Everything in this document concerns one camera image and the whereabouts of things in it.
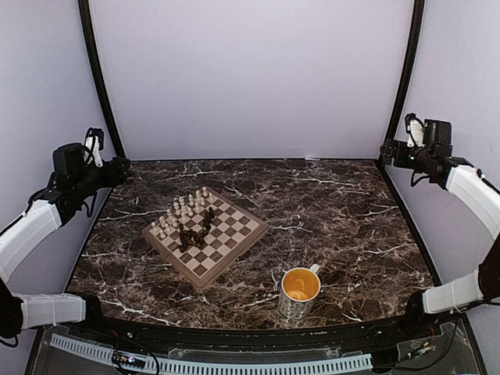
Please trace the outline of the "patterned mug yellow inside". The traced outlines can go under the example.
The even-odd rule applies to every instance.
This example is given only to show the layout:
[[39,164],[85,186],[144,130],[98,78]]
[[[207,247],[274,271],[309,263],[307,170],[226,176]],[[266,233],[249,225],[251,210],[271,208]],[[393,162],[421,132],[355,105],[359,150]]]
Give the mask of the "patterned mug yellow inside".
[[286,328],[295,327],[312,311],[322,287],[319,271],[320,265],[314,263],[310,267],[292,268],[283,275],[278,311]]

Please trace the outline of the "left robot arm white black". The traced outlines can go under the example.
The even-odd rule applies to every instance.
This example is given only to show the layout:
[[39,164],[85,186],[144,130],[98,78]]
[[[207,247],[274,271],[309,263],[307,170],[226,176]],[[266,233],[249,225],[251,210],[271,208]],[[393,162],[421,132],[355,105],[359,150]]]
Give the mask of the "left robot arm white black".
[[97,297],[86,294],[12,293],[7,283],[14,271],[49,235],[64,227],[84,210],[94,211],[87,198],[95,199],[99,190],[123,184],[130,176],[130,160],[114,157],[103,161],[98,141],[89,146],[72,143],[56,149],[54,171],[47,187],[34,193],[27,209],[1,232],[1,343],[15,348],[19,334],[28,329],[79,323],[94,341],[110,334],[110,324],[102,317]]

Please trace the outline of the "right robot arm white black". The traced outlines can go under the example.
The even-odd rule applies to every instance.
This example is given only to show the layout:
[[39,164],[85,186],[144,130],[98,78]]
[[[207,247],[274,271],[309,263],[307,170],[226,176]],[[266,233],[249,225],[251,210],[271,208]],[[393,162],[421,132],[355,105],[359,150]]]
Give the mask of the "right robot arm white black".
[[476,270],[441,286],[413,293],[399,320],[404,338],[417,338],[435,316],[462,313],[499,297],[499,191],[476,168],[452,154],[452,125],[405,116],[407,141],[387,140],[380,148],[385,164],[411,170],[460,200],[490,233],[494,243]]

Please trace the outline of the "wooden chess board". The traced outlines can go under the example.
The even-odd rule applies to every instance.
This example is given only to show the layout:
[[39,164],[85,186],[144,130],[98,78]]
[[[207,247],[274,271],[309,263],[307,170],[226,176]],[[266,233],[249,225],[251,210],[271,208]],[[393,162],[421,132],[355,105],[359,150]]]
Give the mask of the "wooden chess board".
[[210,187],[176,197],[141,232],[198,289],[207,288],[268,231],[268,225]]

